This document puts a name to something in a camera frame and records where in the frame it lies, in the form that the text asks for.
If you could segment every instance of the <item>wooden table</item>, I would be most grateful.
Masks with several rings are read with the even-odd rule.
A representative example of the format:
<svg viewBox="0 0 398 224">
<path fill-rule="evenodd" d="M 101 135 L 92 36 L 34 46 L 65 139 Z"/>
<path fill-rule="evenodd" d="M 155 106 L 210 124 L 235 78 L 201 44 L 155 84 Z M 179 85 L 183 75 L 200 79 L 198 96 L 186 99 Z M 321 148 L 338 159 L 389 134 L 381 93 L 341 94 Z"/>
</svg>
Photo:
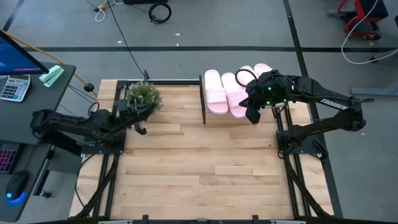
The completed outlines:
<svg viewBox="0 0 398 224">
<path fill-rule="evenodd" d="M 111 110 L 116 83 L 101 81 L 101 108 Z M 134 129 L 127 131 L 111 219 L 141 219 L 142 215 L 152 220 L 293 218 L 284 162 L 277 157 L 277 124 L 271 109 L 261 111 L 257 125 L 207 111 L 204 125 L 199 86 L 157 88 L 164 107 L 144 125 L 148 133 L 141 136 Z M 295 124 L 310 122 L 306 104 L 291 103 L 290 111 Z M 81 169 L 77 189 L 85 203 L 97 188 L 102 157 L 95 155 Z M 332 214 L 321 162 L 310 155 L 300 158 L 308 190 Z M 297 188 L 296 194 L 303 215 Z M 70 215 L 81 209 L 75 196 Z"/>
</svg>

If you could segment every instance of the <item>green plant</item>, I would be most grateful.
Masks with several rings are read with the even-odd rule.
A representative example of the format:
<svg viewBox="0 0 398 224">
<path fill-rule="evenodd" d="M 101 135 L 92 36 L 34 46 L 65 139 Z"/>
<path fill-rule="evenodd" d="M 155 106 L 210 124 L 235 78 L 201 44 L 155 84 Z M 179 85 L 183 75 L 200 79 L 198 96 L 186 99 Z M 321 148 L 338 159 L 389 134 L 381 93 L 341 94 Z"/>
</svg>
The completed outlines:
<svg viewBox="0 0 398 224">
<path fill-rule="evenodd" d="M 155 110 L 160 110 L 163 106 L 160 91 L 149 83 L 136 82 L 135 84 L 130 85 L 126 93 L 127 103 L 129 104 L 133 98 L 135 98 L 137 103 L 140 104 L 155 103 Z"/>
</svg>

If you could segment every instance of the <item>gray floor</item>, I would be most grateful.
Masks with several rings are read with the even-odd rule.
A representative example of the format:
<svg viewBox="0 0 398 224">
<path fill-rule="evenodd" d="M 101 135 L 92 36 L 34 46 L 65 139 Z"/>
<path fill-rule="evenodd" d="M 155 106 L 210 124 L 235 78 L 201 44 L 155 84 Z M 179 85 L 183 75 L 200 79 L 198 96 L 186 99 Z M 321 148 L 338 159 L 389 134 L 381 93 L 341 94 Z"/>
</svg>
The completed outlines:
<svg viewBox="0 0 398 224">
<path fill-rule="evenodd" d="M 91 0 L 99 4 L 100 0 Z M 345 35 L 339 19 L 327 17 L 328 9 L 340 0 L 290 0 L 302 47 L 340 47 Z M 350 39 L 348 47 L 398 47 L 398 2 L 384 0 L 390 17 L 380 22 L 383 38 L 370 42 Z M 15 0 L 0 1 L 0 27 L 8 20 Z M 283 1 L 275 0 L 170 0 L 171 20 L 162 25 L 148 21 L 147 15 L 131 6 L 113 7 L 126 40 L 137 47 L 179 46 L 265 46 L 293 47 Z M 147 10 L 148 5 L 138 6 Z M 38 47 L 123 47 L 122 37 L 110 11 L 97 23 L 95 13 L 84 0 L 26 0 L 9 32 Z M 128 52 L 52 52 L 74 64 L 79 74 L 96 87 L 104 78 L 140 78 Z M 233 72 L 242 65 L 267 63 L 281 73 L 300 75 L 295 52 L 200 51 L 133 52 L 142 69 L 152 78 L 196 78 L 215 68 Z M 44 55 L 32 53 L 42 61 Z M 351 60 L 365 61 L 372 53 L 351 53 Z M 398 80 L 398 60 L 377 64 L 352 65 L 340 53 L 304 53 L 310 77 L 324 87 L 349 94 L 351 86 L 382 87 Z M 81 88 L 77 79 L 72 85 Z M 363 105 L 368 125 L 357 133 L 334 131 L 325 135 L 336 187 L 345 218 L 398 222 L 398 152 L 396 131 L 397 99 L 377 97 Z M 72 113 L 86 115 L 89 103 L 67 91 L 61 104 Z M 336 111 L 318 106 L 321 118 Z M 76 169 L 80 160 L 71 161 Z M 52 172 L 45 189 L 53 198 L 31 197 L 18 223 L 64 219 L 72 203 L 75 175 Z"/>
</svg>

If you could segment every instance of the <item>monitor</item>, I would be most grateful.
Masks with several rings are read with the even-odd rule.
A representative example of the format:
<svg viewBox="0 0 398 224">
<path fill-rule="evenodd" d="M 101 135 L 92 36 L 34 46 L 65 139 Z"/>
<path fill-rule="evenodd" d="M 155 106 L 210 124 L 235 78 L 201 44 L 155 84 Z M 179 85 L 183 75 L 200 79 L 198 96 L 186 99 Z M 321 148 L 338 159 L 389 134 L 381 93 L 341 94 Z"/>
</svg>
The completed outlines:
<svg viewBox="0 0 398 224">
<path fill-rule="evenodd" d="M 0 30 L 0 75 L 45 74 L 49 70 Z"/>
</svg>

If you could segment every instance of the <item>yellow cable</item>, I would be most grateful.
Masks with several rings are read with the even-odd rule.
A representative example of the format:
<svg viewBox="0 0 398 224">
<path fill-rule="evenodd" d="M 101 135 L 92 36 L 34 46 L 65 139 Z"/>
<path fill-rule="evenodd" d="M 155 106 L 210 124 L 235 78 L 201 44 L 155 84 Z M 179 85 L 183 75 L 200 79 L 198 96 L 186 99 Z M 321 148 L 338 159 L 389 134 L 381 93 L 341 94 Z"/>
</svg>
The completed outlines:
<svg viewBox="0 0 398 224">
<path fill-rule="evenodd" d="M 12 39 L 14 39 L 14 40 L 16 40 L 16 41 L 18 41 L 18 42 L 20 42 L 20 43 L 22 43 L 22 44 L 24 44 L 24 45 L 26 45 L 26 46 L 32 48 L 32 49 L 38 51 L 38 52 L 40 52 L 40 53 L 43 53 L 43 54 L 49 56 L 50 58 L 56 60 L 57 62 L 61 63 L 62 65 L 65 64 L 63 61 L 59 60 L 57 57 L 55 57 L 55 56 L 53 56 L 53 55 L 50 55 L 49 53 L 45 52 L 44 50 L 40 50 L 40 49 L 38 49 L 37 47 L 28 44 L 27 42 L 25 42 L 25 41 L 23 41 L 23 40 L 20 40 L 18 37 L 14 36 L 14 35 L 12 35 L 12 34 L 9 34 L 9 33 L 7 33 L 7 32 L 4 31 L 4 30 L 2 30 L 2 31 L 3 31 L 5 34 L 7 34 L 9 37 L 11 37 Z M 79 80 L 84 84 L 84 86 L 87 85 L 87 83 L 84 81 L 84 79 L 81 78 L 81 76 L 79 76 L 77 73 L 75 73 L 74 75 L 76 76 L 77 79 L 79 79 Z"/>
</svg>

